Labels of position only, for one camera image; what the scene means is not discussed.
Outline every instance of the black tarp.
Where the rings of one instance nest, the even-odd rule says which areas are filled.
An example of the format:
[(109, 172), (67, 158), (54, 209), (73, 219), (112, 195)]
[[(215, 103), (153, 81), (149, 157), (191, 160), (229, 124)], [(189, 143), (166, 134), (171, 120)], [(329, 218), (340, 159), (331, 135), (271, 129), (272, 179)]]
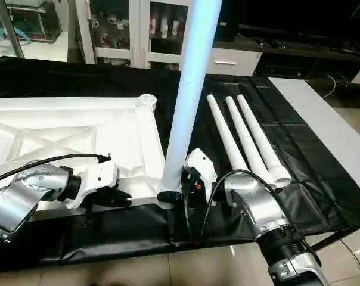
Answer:
[[(166, 152), (179, 77), (178, 72), (164, 70), (0, 58), (0, 97), (137, 97), (151, 93), (158, 99), (155, 118)], [(230, 166), (207, 105), (209, 93), (216, 97), (237, 142), (225, 97), (246, 96), (293, 177), (280, 196), (301, 231), (319, 234), (360, 228), (360, 189), (268, 79), (206, 77), (190, 150), (201, 148), (219, 176)], [(194, 231), (203, 211), (203, 207), (190, 210)], [(0, 271), (253, 241), (240, 209), (224, 202), (212, 208), (198, 245), (189, 240), (181, 206), (99, 212), (92, 215), (90, 228), (82, 224), (82, 216), (28, 223), (12, 243), (0, 243)]]

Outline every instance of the glass cabinet door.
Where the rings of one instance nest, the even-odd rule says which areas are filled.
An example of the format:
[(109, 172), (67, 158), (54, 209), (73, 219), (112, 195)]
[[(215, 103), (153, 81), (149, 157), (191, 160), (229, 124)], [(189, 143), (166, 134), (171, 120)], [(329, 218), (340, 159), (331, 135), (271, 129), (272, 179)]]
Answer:
[(98, 62), (138, 66), (139, 0), (91, 0), (90, 10)]
[(130, 49), (128, 0), (92, 0), (91, 18), (96, 47)]
[(87, 63), (139, 66), (139, 3), (140, 0), (76, 0)]
[(191, 3), (187, 0), (148, 1), (149, 13), (141, 11), (149, 16), (141, 17), (141, 67), (150, 67), (150, 62), (169, 65), (181, 62)]

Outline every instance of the white tube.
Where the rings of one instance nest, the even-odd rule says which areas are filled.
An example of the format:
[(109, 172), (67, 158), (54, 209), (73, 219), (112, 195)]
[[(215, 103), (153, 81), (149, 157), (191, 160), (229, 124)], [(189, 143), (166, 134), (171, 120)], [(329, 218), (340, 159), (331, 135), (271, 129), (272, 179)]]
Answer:
[(233, 170), (243, 169), (247, 170), (246, 163), (234, 141), (232, 133), (229, 130), (227, 123), (222, 116), (220, 108), (217, 105), (215, 97), (210, 94), (207, 96), (210, 110), (212, 111), (213, 118), (215, 119), (218, 132), (220, 133), (222, 143), (224, 144), (226, 154), (228, 155), (230, 165)]
[(274, 179), (266, 169), (265, 164), (258, 153), (256, 144), (253, 142), (252, 136), (250, 135), (249, 130), (247, 130), (240, 112), (234, 103), (233, 97), (227, 97), (225, 100), (230, 114), (232, 115), (234, 126), (237, 130), (238, 137), (240, 138), (241, 145), (244, 148), (246, 159), (249, 162), (251, 171), (264, 179), (272, 188), (275, 188)]
[(173, 115), (160, 192), (180, 191), (180, 178), (188, 152), (194, 119), (222, 0), (195, 0), (185, 47), (184, 66)]
[(262, 158), (265, 161), (266, 167), (275, 180), (276, 186), (279, 188), (287, 186), (291, 183), (290, 174), (287, 169), (282, 166), (244, 96), (240, 94), (237, 99)]

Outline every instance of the bottle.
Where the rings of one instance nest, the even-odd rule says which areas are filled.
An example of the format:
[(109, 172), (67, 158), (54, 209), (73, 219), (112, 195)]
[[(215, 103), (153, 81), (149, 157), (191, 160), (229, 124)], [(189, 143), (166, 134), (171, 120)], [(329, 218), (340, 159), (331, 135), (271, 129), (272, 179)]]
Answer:
[(168, 16), (166, 13), (162, 16), (162, 22), (160, 23), (160, 31), (162, 33), (162, 39), (168, 37)]

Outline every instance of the pipe end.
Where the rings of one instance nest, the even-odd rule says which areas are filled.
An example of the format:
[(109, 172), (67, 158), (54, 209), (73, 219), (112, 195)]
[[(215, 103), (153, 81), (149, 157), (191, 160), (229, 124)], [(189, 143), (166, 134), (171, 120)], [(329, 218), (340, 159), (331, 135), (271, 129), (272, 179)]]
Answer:
[(279, 188), (277, 186), (277, 184), (274, 181), (273, 176), (268, 172), (259, 172), (257, 173), (258, 176), (260, 176), (266, 183), (269, 184), (269, 186), (271, 186), (271, 188), (275, 189), (275, 188)]
[(142, 94), (139, 97), (140, 103), (144, 105), (151, 105), (152, 109), (155, 110), (157, 99), (152, 94)]
[(285, 186), (288, 186), (292, 181), (289, 172), (282, 165), (269, 168), (269, 173), (272, 175), (277, 188), (284, 188)]

